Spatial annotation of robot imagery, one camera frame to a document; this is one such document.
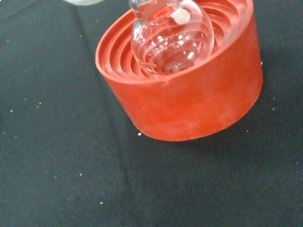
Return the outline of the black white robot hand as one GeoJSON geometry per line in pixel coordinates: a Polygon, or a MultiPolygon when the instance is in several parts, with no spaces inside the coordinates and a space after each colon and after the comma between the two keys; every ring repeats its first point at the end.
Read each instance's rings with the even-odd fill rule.
{"type": "Polygon", "coordinates": [[[64,0],[65,2],[76,6],[91,6],[99,4],[104,0],[64,0]]]}

